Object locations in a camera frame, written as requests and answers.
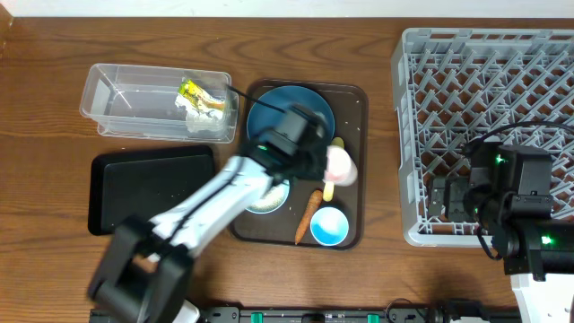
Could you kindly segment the pink plastic cup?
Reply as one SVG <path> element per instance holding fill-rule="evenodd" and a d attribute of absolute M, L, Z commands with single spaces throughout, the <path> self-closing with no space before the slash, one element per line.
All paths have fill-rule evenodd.
<path fill-rule="evenodd" d="M 326 157 L 325 182 L 332 182 L 335 186 L 349 187 L 357 180 L 358 169 L 350 154 L 343 148 L 329 145 Z"/>

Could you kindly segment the white tissue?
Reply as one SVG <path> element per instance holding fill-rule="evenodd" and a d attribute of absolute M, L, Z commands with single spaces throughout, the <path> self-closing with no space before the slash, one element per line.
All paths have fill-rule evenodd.
<path fill-rule="evenodd" d="M 186 126 L 190 133 L 213 130 L 223 120 L 225 102 L 208 96 L 198 95 L 184 96 L 179 94 L 175 105 L 186 112 Z"/>

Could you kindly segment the yellow green snack wrapper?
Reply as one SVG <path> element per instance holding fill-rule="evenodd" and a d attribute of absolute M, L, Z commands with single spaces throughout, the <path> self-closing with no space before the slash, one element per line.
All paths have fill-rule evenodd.
<path fill-rule="evenodd" d="M 188 100 L 192 106 L 197 109 L 203 106 L 208 109 L 223 111 L 225 107 L 225 100 L 215 98 L 191 79 L 185 79 L 182 82 L 178 88 L 178 94 Z"/>

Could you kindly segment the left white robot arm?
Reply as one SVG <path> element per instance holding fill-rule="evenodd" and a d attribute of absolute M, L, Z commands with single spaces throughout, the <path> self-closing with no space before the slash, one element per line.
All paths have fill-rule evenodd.
<path fill-rule="evenodd" d="M 254 135 L 179 205 L 120 224 L 87 289 L 118 322 L 196 322 L 187 301 L 193 265 L 239 214 L 285 180 L 321 180 L 330 142 L 320 119 L 283 120 Z"/>

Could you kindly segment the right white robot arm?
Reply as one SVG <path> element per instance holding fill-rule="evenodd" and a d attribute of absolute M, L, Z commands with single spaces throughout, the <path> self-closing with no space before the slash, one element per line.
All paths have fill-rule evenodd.
<path fill-rule="evenodd" d="M 470 172 L 437 177 L 432 202 L 471 220 L 488 258 L 502 262 L 524 322 L 573 320 L 573 224 L 552 218 L 552 157 L 544 149 L 473 140 Z"/>

